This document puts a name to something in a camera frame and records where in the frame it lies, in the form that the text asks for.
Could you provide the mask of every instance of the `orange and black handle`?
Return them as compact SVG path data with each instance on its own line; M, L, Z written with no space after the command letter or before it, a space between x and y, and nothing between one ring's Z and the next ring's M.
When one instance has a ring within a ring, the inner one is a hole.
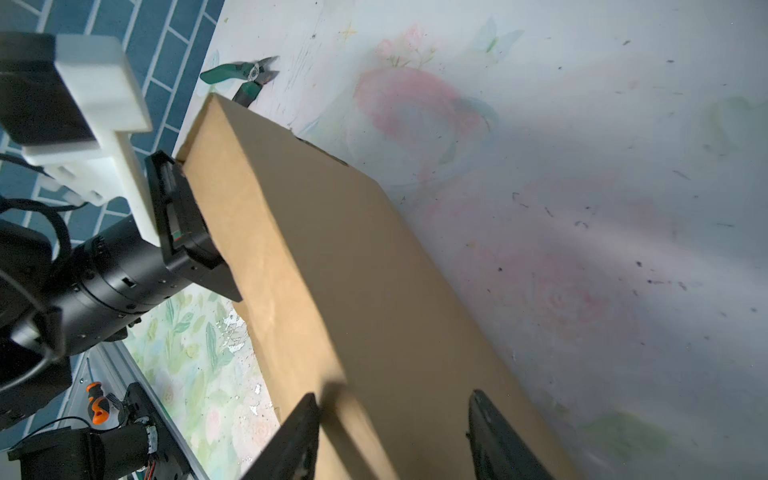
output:
M101 425L109 420L109 400L104 396L101 382L93 382L85 389L88 391L88 416L94 425Z

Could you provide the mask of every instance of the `brown cardboard box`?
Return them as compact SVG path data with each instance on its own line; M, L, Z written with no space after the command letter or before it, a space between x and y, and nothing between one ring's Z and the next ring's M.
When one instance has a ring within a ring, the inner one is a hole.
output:
M278 418L307 392L324 409L317 478L474 478L473 389L555 478L578 477L376 182L217 95L179 160Z

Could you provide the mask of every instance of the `black mark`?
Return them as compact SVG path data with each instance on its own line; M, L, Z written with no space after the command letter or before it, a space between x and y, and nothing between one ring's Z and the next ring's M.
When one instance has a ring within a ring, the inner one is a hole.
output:
M684 174L683 172L681 172L679 170L672 170L672 173L676 174L678 177L682 177L682 178L684 178L686 180L690 180L690 178L686 174Z

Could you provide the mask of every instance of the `green-handled pliers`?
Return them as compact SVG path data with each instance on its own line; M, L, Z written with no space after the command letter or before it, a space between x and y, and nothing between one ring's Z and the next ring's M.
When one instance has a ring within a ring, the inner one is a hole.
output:
M217 84L230 78L245 80L232 100L247 108L256 100L264 85L272 81L279 73L270 70L270 64L276 59L277 57L267 57L255 64L249 62L226 63L204 71L200 74L200 80L207 84Z

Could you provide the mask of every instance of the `blue tile floor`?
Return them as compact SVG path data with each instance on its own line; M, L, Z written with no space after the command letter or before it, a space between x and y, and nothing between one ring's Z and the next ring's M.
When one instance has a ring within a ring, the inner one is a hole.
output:
M154 126L151 133L131 138L138 157L143 158L150 152L174 149L222 4L223 0L0 0L0 31L117 37ZM0 152L20 155L21 148L0 131ZM4 197L63 205L65 192L65 188L46 190L35 172L0 161L0 195ZM125 200L118 198L103 207L88 205L62 216L77 245L129 213ZM56 242L53 229L40 214L11 210L0 218L41 231ZM0 450L57 418L67 394L34 418L0 432Z

